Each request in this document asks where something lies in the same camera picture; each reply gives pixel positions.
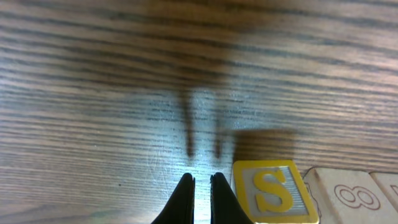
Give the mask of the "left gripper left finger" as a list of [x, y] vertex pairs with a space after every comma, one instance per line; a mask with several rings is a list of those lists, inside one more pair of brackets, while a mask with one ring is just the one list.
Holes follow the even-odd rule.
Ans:
[[195, 178], [190, 173], [185, 173], [151, 224], [193, 224], [194, 209]]

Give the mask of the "green letter Z block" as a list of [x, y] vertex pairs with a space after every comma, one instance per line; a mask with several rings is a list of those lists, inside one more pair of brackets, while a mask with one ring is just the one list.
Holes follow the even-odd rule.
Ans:
[[315, 167], [303, 180], [321, 224], [397, 224], [397, 211], [367, 172]]

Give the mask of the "white letter W block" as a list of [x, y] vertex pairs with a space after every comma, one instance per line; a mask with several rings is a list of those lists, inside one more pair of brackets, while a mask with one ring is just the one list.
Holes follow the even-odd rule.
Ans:
[[320, 218], [292, 160], [236, 161], [231, 188], [253, 223], [318, 223]]

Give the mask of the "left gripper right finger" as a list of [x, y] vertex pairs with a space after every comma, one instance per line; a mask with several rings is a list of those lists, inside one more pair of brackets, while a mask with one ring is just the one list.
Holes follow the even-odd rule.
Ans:
[[216, 172], [211, 182], [211, 224], [252, 224], [225, 176]]

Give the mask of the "blue letter P block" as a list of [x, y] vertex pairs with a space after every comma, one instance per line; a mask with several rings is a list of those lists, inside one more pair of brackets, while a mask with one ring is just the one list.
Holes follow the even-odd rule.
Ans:
[[370, 176], [373, 178], [378, 187], [382, 190], [389, 202], [398, 211], [398, 175], [397, 173], [382, 173], [371, 172]]

